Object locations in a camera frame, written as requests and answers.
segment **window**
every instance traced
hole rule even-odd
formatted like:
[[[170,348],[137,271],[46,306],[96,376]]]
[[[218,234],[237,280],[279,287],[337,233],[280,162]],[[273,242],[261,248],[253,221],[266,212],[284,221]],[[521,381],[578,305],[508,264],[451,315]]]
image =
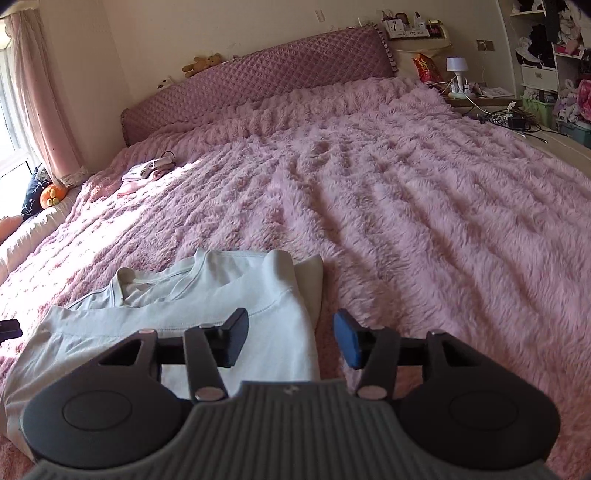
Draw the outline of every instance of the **window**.
[[[0,20],[0,218],[21,212],[31,174],[40,164],[17,103],[4,30]]]

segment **pink clothing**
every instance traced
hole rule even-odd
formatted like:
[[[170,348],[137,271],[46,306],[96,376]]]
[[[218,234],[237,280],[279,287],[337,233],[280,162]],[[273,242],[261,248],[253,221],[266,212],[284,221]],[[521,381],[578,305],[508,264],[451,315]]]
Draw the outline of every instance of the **pink clothing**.
[[[579,85],[579,107],[581,115],[591,122],[591,82],[583,80]]]
[[[163,165],[162,167],[157,167],[148,176],[147,179],[139,179],[139,180],[125,180],[125,176],[128,175],[126,173],[123,176],[123,185],[119,190],[117,190],[118,197],[124,197],[125,195],[130,195],[132,193],[137,192],[140,188],[145,187],[148,183],[156,181],[164,177],[167,173],[174,170],[174,163],[168,163]]]

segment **white lamp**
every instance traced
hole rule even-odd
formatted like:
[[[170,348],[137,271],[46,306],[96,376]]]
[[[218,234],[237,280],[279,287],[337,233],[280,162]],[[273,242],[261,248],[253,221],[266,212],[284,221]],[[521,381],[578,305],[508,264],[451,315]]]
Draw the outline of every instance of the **white lamp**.
[[[471,97],[474,98],[475,95],[472,92],[466,93],[464,91],[464,77],[462,75],[463,72],[468,71],[468,64],[466,63],[466,59],[463,57],[448,57],[447,58],[447,71],[454,72],[456,74],[456,81],[458,86],[458,93],[450,93],[449,96],[451,98],[467,98]]]

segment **red snack bag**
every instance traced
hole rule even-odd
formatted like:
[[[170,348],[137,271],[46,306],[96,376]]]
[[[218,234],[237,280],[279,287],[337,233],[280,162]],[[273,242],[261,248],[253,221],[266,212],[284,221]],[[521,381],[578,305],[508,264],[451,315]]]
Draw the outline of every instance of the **red snack bag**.
[[[432,85],[433,83],[443,83],[443,77],[441,73],[439,73],[439,69],[435,65],[435,62],[423,55],[422,53],[418,53],[413,58],[414,64],[417,66],[418,76],[421,79],[421,82],[425,83],[426,85]]]

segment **t-shirt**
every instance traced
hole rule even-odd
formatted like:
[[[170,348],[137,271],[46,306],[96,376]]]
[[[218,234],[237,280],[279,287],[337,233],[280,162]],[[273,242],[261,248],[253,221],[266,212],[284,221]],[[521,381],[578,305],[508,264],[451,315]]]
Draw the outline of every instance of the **t-shirt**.
[[[317,380],[313,325],[298,283],[321,285],[318,267],[322,278],[320,258],[309,259],[298,282],[291,256],[273,250],[198,251],[161,274],[120,269],[106,288],[49,309],[0,395],[0,432],[32,457],[20,418],[43,388],[140,329],[181,336],[193,326],[221,325],[238,307],[248,311],[248,336],[236,365],[219,369],[230,395],[243,380]],[[318,311],[319,302],[309,303]],[[162,384],[189,397],[183,366],[164,366]]]
[[[138,307],[152,303],[160,297],[167,297],[183,276],[199,267],[206,251],[198,248],[193,257],[184,258],[159,273],[140,272],[131,268],[120,268],[111,282],[104,288],[88,293],[66,306],[69,310],[96,310],[107,307]],[[216,252],[216,272],[219,278],[201,275],[200,283],[208,287],[222,286],[232,278],[238,278],[256,267],[266,253],[259,252]],[[323,264],[319,255],[308,257],[294,264],[298,289],[310,314],[313,328],[320,316],[322,300]]]

